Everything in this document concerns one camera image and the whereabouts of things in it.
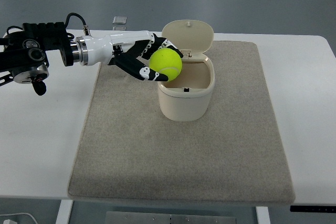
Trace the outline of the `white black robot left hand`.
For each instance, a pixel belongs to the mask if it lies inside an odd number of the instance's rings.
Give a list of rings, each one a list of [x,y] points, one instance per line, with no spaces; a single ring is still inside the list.
[[[150,60],[162,48],[168,48],[181,60],[183,54],[169,40],[150,31],[122,31],[102,38],[85,35],[71,43],[74,62],[83,66],[96,63],[116,65],[139,80],[170,81],[167,74],[159,73],[146,66],[138,58]]]

